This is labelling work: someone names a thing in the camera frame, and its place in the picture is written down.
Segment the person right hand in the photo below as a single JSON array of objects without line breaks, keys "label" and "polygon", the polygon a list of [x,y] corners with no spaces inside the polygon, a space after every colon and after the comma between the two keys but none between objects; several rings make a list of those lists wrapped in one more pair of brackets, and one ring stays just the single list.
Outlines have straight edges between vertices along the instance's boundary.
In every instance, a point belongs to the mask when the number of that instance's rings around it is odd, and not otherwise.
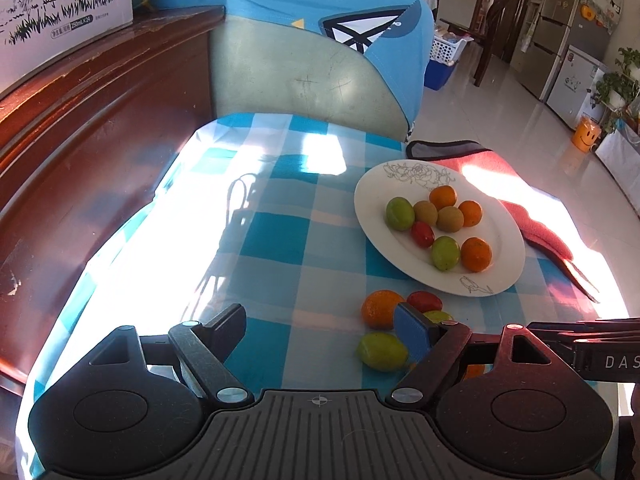
[{"label": "person right hand", "polygon": [[632,480],[640,479],[640,385],[634,385],[631,395],[630,407],[632,411],[630,428],[634,443],[631,448],[632,465],[628,478]]}]

